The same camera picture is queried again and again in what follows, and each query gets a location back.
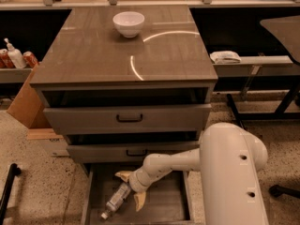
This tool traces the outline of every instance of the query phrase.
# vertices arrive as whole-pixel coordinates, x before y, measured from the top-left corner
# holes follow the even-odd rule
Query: drawer
[[[46,108],[48,121],[57,134],[147,133],[203,130],[210,104]]]
[[[69,145],[70,157],[78,163],[143,162],[153,153],[175,154],[199,148],[199,142],[155,142],[136,144]]]
[[[99,219],[99,215],[105,209],[105,203],[121,184],[121,180],[114,174],[121,170],[134,171],[140,166],[139,163],[92,164],[82,211],[82,225],[195,224],[186,172],[172,172],[151,186],[141,211],[135,211],[131,192],[112,217],[105,221]]]

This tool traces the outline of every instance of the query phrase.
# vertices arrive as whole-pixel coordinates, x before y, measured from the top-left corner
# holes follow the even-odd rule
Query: white bowl
[[[113,17],[116,30],[126,38],[136,37],[143,28],[144,16],[140,12],[125,11]]]

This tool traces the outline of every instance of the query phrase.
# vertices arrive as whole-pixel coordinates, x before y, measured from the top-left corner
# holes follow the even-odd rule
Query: concrete floor
[[[240,111],[273,111],[280,95],[256,94],[238,102]],[[27,128],[6,113],[9,102],[0,109],[0,191],[3,190],[11,163],[22,174],[15,179],[4,224],[80,224],[88,179],[80,165],[69,157],[50,157],[38,141],[27,141]],[[233,115],[223,95],[214,95],[213,110],[207,126],[232,122]],[[300,122],[246,122],[247,130],[265,143],[269,159],[258,172],[262,196],[270,225],[299,225],[300,200],[282,195],[270,197],[274,184],[300,189]],[[189,176],[195,221],[204,224],[203,196],[199,172]]]

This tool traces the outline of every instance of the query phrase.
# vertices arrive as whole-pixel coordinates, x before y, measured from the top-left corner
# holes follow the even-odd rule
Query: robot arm
[[[256,174],[266,161],[260,139],[238,126],[218,123],[203,133],[199,149],[150,155],[127,178],[132,190],[144,194],[172,171],[201,171],[207,225],[268,225]]]

